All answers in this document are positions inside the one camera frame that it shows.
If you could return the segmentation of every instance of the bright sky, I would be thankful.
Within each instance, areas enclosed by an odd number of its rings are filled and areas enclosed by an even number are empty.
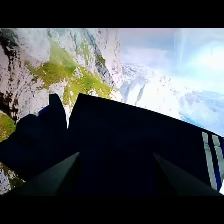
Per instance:
[[[223,28],[123,28],[121,60],[224,89]]]

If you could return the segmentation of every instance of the white stripe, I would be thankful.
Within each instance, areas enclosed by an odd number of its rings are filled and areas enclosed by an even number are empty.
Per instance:
[[[204,150],[205,150],[205,156],[206,156],[206,162],[208,167],[208,175],[210,179],[210,183],[213,189],[217,190],[217,183],[215,178],[215,172],[213,168],[213,162],[212,162],[212,154],[210,147],[208,145],[208,134],[205,132],[202,132],[202,139],[204,142]]]
[[[219,137],[217,135],[212,135],[212,140],[218,160],[218,165],[219,165],[219,172],[220,172],[220,177],[221,181],[223,181],[224,178],[224,159],[222,155],[222,149],[220,148],[220,142],[219,142]]]

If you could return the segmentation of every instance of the sky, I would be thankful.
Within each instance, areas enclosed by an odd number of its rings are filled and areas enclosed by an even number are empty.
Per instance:
[[[123,28],[120,38],[123,63],[147,65],[224,92],[223,28]]]

